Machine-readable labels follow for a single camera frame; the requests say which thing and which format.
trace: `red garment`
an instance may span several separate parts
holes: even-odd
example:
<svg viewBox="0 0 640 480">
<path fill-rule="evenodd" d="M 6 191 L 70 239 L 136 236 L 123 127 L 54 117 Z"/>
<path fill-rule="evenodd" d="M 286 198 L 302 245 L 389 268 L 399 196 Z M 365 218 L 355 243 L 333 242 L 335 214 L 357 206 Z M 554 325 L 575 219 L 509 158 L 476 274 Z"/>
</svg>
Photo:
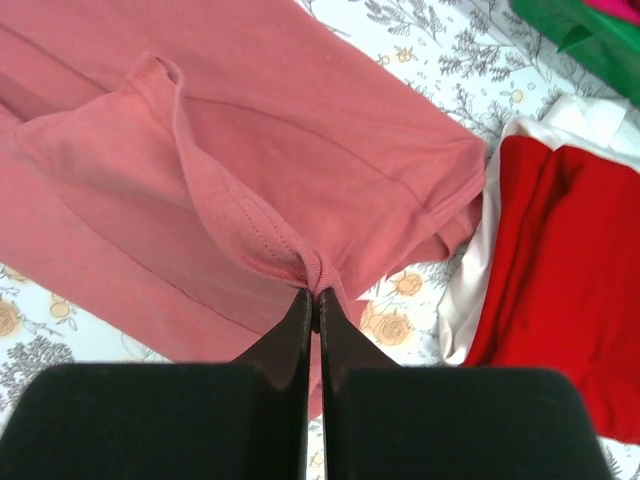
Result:
<svg viewBox="0 0 640 480">
<path fill-rule="evenodd" d="M 500 154 L 502 217 L 466 364 L 557 369 L 598 433 L 640 443 L 640 176 L 528 137 Z"/>
<path fill-rule="evenodd" d="M 5 3 L 0 260 L 172 360 L 475 227 L 484 143 L 291 0 Z"/>
</svg>

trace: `red fabric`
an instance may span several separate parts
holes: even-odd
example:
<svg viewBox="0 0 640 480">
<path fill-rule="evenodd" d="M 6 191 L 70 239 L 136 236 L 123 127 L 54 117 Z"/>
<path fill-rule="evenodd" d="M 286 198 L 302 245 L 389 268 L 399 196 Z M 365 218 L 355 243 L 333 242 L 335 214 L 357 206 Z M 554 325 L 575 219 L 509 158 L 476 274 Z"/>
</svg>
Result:
<svg viewBox="0 0 640 480">
<path fill-rule="evenodd" d="M 502 216 L 466 364 L 557 369 L 598 433 L 640 443 L 640 176 L 527 137 L 500 154 Z"/>
<path fill-rule="evenodd" d="M 291 0 L 5 3 L 0 261 L 172 360 L 475 227 L 484 143 Z"/>
</svg>

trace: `floral pattern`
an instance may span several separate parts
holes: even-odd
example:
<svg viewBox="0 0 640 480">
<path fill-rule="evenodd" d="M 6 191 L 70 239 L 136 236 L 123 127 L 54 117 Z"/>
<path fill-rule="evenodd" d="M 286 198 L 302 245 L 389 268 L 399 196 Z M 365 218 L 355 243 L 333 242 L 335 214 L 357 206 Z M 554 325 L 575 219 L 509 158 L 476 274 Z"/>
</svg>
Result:
<svg viewBox="0 0 640 480">
<path fill-rule="evenodd" d="M 512 116 L 539 118 L 563 92 L 616 96 L 571 57 L 557 54 L 510 10 L 508 0 L 297 1 L 491 148 Z M 638 109 L 629 115 L 640 125 Z M 440 364 L 436 307 L 462 253 L 447 262 L 412 265 L 362 295 L 362 331 L 397 362 Z M 37 372 L 72 361 L 167 360 L 0 264 L 0 430 Z M 312 480 L 324 478 L 322 430 L 321 418 L 310 422 Z M 602 445 L 615 479 L 640 480 L 639 446 L 606 439 Z"/>
</svg>

